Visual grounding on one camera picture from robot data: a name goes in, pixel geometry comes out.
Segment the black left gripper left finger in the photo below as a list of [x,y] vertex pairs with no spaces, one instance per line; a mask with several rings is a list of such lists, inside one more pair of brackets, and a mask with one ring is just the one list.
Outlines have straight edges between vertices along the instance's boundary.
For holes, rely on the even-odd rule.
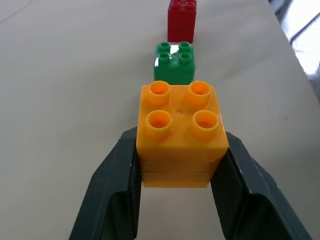
[[142,175],[137,128],[122,133],[91,177],[68,240],[135,240]]

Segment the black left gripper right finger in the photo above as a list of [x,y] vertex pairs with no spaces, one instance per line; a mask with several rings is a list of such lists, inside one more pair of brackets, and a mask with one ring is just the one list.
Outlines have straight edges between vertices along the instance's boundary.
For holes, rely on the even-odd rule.
[[210,184],[226,240],[312,240],[273,177],[242,141],[229,148]]

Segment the orange studded toy brick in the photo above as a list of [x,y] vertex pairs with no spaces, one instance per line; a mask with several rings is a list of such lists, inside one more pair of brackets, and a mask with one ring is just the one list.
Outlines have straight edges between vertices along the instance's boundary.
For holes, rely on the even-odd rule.
[[229,148],[215,88],[143,85],[136,150],[146,188],[205,188]]

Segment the green studded toy brick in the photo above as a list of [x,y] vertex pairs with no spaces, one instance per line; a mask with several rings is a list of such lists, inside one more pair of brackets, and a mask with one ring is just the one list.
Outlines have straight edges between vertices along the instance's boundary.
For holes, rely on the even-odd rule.
[[195,57],[193,46],[182,41],[159,42],[156,46],[153,77],[170,85],[189,85],[195,76]]

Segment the red studded toy brick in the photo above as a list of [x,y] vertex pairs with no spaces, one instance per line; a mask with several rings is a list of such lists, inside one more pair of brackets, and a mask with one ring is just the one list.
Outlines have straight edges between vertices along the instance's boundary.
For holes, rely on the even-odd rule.
[[197,0],[170,0],[167,11],[167,41],[194,41]]

